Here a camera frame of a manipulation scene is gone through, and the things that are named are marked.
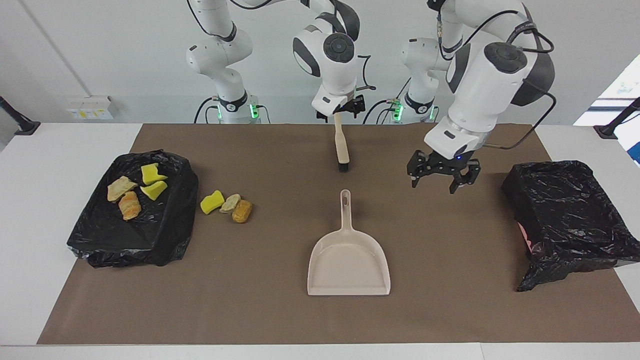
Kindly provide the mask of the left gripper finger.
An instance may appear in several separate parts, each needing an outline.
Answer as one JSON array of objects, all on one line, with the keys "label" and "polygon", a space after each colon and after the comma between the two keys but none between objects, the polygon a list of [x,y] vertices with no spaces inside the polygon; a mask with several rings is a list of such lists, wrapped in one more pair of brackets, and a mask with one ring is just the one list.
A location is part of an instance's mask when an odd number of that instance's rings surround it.
[{"label": "left gripper finger", "polygon": [[468,160],[466,163],[466,173],[462,173],[464,167],[450,167],[453,181],[449,186],[449,193],[453,195],[457,189],[465,185],[473,185],[480,175],[482,169],[479,160]]},{"label": "left gripper finger", "polygon": [[411,187],[416,188],[418,186],[420,178],[423,177],[426,171],[426,157],[422,151],[414,151],[407,162],[407,175],[411,178]]}]

